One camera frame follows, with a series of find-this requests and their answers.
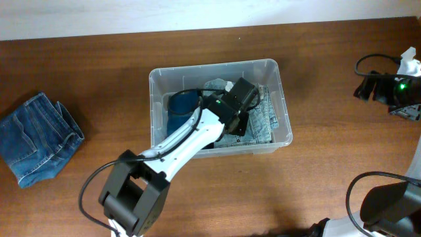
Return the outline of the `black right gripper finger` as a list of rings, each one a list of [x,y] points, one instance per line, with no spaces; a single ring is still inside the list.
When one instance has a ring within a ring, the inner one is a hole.
[[[391,102],[391,79],[385,76],[380,76],[379,74],[375,75],[375,87],[373,91],[373,101],[380,103],[390,103]]]
[[[353,96],[363,101],[368,101],[371,93],[374,91],[377,79],[373,76],[365,76],[362,83],[353,93]]]

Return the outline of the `light blue jeans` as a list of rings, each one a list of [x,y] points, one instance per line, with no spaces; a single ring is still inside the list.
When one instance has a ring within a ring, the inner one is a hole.
[[[279,127],[279,123],[270,101],[269,89],[268,86],[257,83],[254,85],[259,92],[251,102],[251,106],[255,108],[249,111],[245,135],[226,134],[218,142],[214,142],[214,148],[267,144],[272,141],[271,132]]]

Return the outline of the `teal blue garment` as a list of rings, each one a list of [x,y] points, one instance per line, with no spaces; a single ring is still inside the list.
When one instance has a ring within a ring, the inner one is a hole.
[[[199,106],[201,97],[199,90],[184,90],[168,99],[168,121],[166,135],[170,136],[181,127]]]

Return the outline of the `dark blue jeans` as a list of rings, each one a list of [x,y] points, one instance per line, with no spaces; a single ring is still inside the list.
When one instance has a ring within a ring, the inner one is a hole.
[[[1,157],[20,188],[55,178],[84,140],[66,107],[43,92],[1,119]]]

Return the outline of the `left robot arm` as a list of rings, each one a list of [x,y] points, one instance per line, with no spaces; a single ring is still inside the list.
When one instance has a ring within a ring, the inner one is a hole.
[[[158,145],[136,155],[125,151],[99,196],[115,236],[142,236],[161,214],[170,182],[201,149],[231,132],[245,133],[259,89],[240,78],[226,90],[200,96],[188,120]]]

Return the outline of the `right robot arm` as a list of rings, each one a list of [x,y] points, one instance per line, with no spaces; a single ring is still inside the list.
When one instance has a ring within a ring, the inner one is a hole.
[[[420,121],[420,73],[400,76],[372,71],[365,74],[354,96],[373,99],[388,106],[391,115]],[[419,236],[420,152],[417,151],[405,175],[372,171],[354,178],[345,196],[350,202],[353,186],[362,178],[384,176],[397,182],[372,188],[358,213],[342,219],[323,219],[312,225],[306,236]]]

